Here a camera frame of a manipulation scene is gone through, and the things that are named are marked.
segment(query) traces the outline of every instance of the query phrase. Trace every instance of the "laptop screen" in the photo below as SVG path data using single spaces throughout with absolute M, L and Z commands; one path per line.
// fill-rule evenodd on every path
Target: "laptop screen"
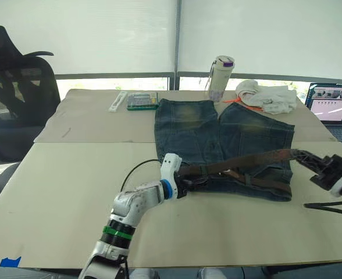
M 342 124 L 342 84 L 311 84 L 305 104 L 323 123 Z

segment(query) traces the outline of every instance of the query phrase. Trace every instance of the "jeans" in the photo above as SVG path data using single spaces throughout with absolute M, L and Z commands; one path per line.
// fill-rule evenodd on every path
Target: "jeans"
M 294 126 L 233 103 L 218 118 L 212 101 L 176 102 L 162 99 L 155 114 L 155 142 L 159 159 L 176 153 L 187 164 L 211 164 L 233 157 L 291 148 Z M 291 194 L 250 183 L 250 177 L 289 184 L 289 162 L 239 168 L 246 183 L 225 175 L 208 177 L 195 191 L 230 192 L 290 201 Z

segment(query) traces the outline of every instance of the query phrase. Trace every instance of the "chair armrest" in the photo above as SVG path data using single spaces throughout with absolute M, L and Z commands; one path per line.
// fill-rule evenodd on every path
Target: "chair armrest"
M 40 56 L 40 55 L 53 56 L 54 54 L 49 51 L 35 51 L 35 52 L 30 52 L 28 54 L 25 54 L 24 56 Z

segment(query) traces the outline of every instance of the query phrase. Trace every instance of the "white cloth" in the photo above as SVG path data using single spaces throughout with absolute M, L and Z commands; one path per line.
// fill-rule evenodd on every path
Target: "white cloth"
M 285 86 L 260 86 L 256 80 L 244 80 L 236 88 L 237 96 L 248 106 L 259 106 L 276 115 L 297 107 L 296 90 Z

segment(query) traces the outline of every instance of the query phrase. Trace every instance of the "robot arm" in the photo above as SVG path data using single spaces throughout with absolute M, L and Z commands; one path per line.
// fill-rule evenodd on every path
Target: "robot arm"
M 177 185 L 174 179 L 180 165 L 181 158 L 168 153 L 162 162 L 160 181 L 140 185 L 116 196 L 102 237 L 97 241 L 79 279 L 125 278 L 121 264 L 127 260 L 132 236 L 142 216 L 166 199 L 186 196 L 186 189 L 181 184 Z

